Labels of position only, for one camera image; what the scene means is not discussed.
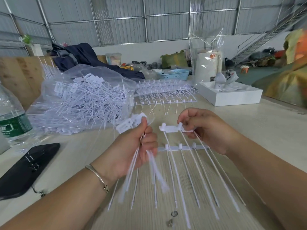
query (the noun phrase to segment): green floor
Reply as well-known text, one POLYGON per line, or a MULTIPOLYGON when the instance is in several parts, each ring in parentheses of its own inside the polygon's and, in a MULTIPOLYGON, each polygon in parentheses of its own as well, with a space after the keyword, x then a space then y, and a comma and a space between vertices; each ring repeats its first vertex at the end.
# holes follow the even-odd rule
POLYGON ((237 75, 239 77, 238 80, 236 81, 240 81, 245 85, 251 85, 253 82, 266 77, 272 73, 276 73, 280 68, 276 68, 276 67, 255 67, 252 68, 250 67, 248 70, 248 73, 240 73, 241 69, 240 68, 236 68, 235 71, 237 72, 237 75))

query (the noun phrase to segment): person's left hand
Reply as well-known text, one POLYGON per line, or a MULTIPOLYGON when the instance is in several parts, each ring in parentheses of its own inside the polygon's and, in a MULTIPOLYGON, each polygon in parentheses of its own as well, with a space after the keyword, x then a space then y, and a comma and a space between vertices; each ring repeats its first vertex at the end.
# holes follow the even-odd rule
POLYGON ((139 145, 140 149, 134 169, 148 161, 146 150, 151 150, 154 156, 157 154, 157 135, 152 132, 151 126, 147 126, 145 117, 142 117, 142 122, 138 127, 120 134, 91 165, 102 177, 114 182, 127 174, 133 155, 139 145), (140 138, 144 133, 146 137, 141 140, 140 145, 140 138))

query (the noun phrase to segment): table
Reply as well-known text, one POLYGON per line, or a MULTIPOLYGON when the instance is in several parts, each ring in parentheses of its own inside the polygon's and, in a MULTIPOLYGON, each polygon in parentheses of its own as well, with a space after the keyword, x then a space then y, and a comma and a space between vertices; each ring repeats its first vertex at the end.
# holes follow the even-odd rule
MULTIPOLYGON (((221 106, 214 107, 201 96, 197 96, 197 103, 188 103, 186 107, 207 108, 212 110, 232 127, 242 134, 251 138, 267 150, 279 156, 283 160, 291 163, 299 169, 307 172, 307 154, 306 154, 306 135, 307 135, 307 114, 296 111, 294 108, 276 104, 269 100, 261 99, 260 104, 221 106)), ((185 108, 185 105, 179 104, 176 114, 176 104, 171 104, 168 115, 164 115, 164 106, 159 105, 154 109, 155 117, 152 127, 158 133, 160 146, 166 144, 166 139, 158 126, 163 122, 167 125, 175 125, 178 114, 185 108)), ((136 107, 136 113, 141 111, 141 106, 136 107)), ((151 109, 144 106, 143 112, 149 114, 151 109)), ((44 143, 61 143, 58 154, 52 162, 43 171, 40 177, 34 183, 36 190, 45 190, 51 192, 60 184, 65 182, 77 171, 82 169, 86 164, 98 157, 112 142, 113 129, 105 129, 98 132, 97 130, 84 131, 71 136, 51 136, 44 143)), ((170 144, 185 144, 180 134, 168 134, 170 144)), ((241 212, 237 213, 232 205, 221 181, 217 177, 209 159, 203 152, 198 150, 201 160, 207 170, 209 180, 212 183, 214 191, 220 201, 218 214, 220 220, 217 221, 210 208, 208 197, 200 181, 200 176, 195 168, 194 161, 189 156, 189 151, 184 151, 187 166, 194 182, 196 193, 200 200, 201 208, 199 209, 194 200, 194 194, 182 162, 179 151, 174 152, 175 161, 180 173, 180 180, 184 190, 184 197, 189 213, 192 229, 282 229, 274 215, 261 199, 249 186, 240 172, 235 168, 228 158, 217 155, 219 162, 222 164, 226 173, 228 173, 233 184, 246 202, 245 207, 236 196, 231 192, 238 203, 241 212)), ((10 149, 0 155, 0 176, 2 176, 13 164, 21 158, 22 155, 10 149)), ((170 170, 167 161, 166 152, 161 152, 156 158, 158 167, 163 173, 167 183, 171 186, 170 170)), ((175 210, 174 195, 172 189, 163 194, 157 183, 157 209, 154 207, 154 190, 150 181, 149 166, 145 165, 139 170, 138 186, 133 209, 130 210, 133 189, 135 185, 136 172, 133 173, 129 192, 125 196, 123 204, 118 204, 116 192, 113 204, 109 211, 105 208, 110 200, 110 195, 102 203, 96 214, 91 218, 86 229, 170 229, 166 221, 171 218, 171 212, 175 210)), ((186 229, 182 201, 176 183, 176 194, 178 201, 178 217, 175 220, 177 229, 186 229)), ((23 196, 0 201, 0 225, 4 224, 10 218, 27 208, 40 198, 33 190, 28 190, 23 196)))

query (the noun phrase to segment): forearm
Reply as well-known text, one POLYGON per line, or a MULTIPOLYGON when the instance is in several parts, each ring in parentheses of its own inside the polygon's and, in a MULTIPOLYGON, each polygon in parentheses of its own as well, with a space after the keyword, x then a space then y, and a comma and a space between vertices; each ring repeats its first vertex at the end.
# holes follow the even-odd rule
POLYGON ((229 147, 227 156, 287 229, 307 228, 305 172, 243 135, 229 147))
MULTIPOLYGON (((98 171, 103 178, 104 172, 98 171)), ((109 188, 113 181, 107 181, 109 188)), ((54 191, 25 209, 0 230, 82 229, 106 193, 98 177, 82 169, 54 191)))

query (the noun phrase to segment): smartphone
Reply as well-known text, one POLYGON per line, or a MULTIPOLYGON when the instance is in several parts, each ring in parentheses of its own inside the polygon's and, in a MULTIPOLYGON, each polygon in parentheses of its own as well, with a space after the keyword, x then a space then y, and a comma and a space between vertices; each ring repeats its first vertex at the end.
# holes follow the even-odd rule
POLYGON ((0 200, 16 198, 33 185, 60 148, 59 143, 31 148, 0 178, 0 200))

